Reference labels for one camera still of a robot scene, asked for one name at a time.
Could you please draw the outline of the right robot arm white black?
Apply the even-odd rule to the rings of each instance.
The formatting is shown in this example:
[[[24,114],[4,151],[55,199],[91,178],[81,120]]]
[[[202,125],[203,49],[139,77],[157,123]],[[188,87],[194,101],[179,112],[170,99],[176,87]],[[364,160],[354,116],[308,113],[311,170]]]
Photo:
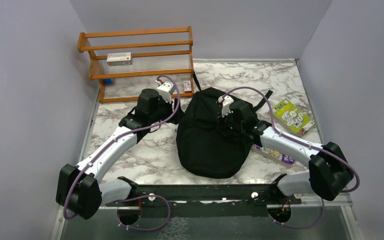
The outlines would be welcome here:
[[[229,95],[218,98],[221,117],[233,121],[231,129],[250,138],[255,145],[277,150],[292,157],[308,172],[279,176],[268,190],[269,199],[280,204],[295,194],[316,194],[323,200],[333,201],[340,193],[348,191],[347,185],[360,177],[347,162],[341,148],[333,143],[320,144],[303,140],[278,129],[273,122],[259,120],[252,107],[243,100]]]

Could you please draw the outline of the black student backpack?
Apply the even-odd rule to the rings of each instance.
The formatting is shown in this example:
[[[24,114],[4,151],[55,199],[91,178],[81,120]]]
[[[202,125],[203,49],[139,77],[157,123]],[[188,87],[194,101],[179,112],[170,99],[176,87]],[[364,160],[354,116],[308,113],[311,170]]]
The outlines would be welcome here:
[[[254,142],[226,142],[218,137],[217,123],[221,113],[218,98],[224,94],[214,87],[195,93],[178,124],[176,146],[179,161],[194,175],[230,178],[241,169],[255,145]],[[255,114],[265,103],[263,98],[253,106]]]

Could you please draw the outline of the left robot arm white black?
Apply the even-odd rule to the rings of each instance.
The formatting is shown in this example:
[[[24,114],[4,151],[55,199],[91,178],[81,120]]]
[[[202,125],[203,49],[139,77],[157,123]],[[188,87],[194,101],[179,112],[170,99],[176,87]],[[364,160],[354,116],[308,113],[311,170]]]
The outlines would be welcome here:
[[[125,180],[101,183],[110,168],[140,140],[165,123],[172,123],[180,112],[180,98],[173,98],[175,87],[146,88],[136,106],[123,117],[112,135],[91,155],[76,165],[66,164],[59,171],[55,201],[63,207],[63,218],[90,219],[102,205],[120,200],[132,205],[137,191]]]

